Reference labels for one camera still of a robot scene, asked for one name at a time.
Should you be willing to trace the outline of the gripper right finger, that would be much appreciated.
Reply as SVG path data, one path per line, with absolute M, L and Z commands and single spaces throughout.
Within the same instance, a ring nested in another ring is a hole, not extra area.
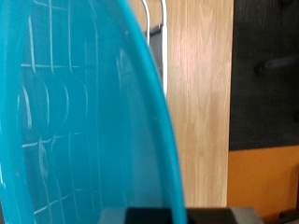
M 261 224 L 253 208 L 190 208 L 188 224 Z

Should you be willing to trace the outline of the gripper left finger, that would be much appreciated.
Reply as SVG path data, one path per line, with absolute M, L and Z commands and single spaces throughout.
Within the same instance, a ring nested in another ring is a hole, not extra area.
M 98 224 L 172 224 L 172 213 L 169 208 L 113 208 L 102 213 Z

